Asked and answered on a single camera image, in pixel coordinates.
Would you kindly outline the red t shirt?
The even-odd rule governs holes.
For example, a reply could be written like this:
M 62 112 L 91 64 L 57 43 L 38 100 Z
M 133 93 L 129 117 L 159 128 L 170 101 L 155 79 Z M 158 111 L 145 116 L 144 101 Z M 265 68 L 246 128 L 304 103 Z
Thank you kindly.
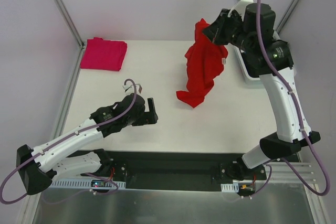
M 186 90 L 176 91 L 176 97 L 192 108 L 204 102 L 214 87 L 214 79 L 224 71 L 223 60 L 228 57 L 225 46 L 211 43 L 203 34 L 203 29 L 208 26 L 203 18 L 195 24 L 195 41 L 185 54 Z

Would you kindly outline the white plastic laundry basket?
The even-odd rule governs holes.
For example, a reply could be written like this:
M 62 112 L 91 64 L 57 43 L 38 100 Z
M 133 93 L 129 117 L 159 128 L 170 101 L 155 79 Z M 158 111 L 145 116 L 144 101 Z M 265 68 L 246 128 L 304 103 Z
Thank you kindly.
M 250 88 L 262 88 L 263 85 L 260 78 L 254 78 L 249 75 L 242 58 L 242 52 L 236 46 L 233 46 L 233 49 L 245 84 Z

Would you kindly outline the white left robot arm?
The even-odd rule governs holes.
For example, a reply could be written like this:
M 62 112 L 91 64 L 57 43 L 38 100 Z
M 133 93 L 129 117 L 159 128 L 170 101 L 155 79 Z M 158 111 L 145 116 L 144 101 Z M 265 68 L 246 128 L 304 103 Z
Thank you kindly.
M 82 147 L 120 132 L 127 126 L 156 124 L 158 115 L 153 98 L 126 95 L 122 101 L 100 107 L 68 133 L 34 148 L 23 145 L 17 149 L 16 166 L 26 193 L 35 195 L 53 182 L 72 175 L 110 173 L 110 158 L 103 149 L 79 157 L 70 157 Z

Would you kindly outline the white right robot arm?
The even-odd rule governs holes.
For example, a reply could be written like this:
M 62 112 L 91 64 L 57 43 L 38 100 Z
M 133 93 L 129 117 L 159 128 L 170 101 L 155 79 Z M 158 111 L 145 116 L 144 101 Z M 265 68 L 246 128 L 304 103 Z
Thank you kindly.
M 259 77 L 266 89 L 276 120 L 276 132 L 260 139 L 259 144 L 229 164 L 225 171 L 236 180 L 250 178 L 256 168 L 272 160 L 290 156 L 320 141 L 305 119 L 299 119 L 299 101 L 293 101 L 296 88 L 293 59 L 287 42 L 275 37 L 276 13 L 267 4 L 248 4 L 243 13 L 222 9 L 216 20 L 203 29 L 215 45 L 232 44 L 242 51 L 243 63 L 249 74 Z

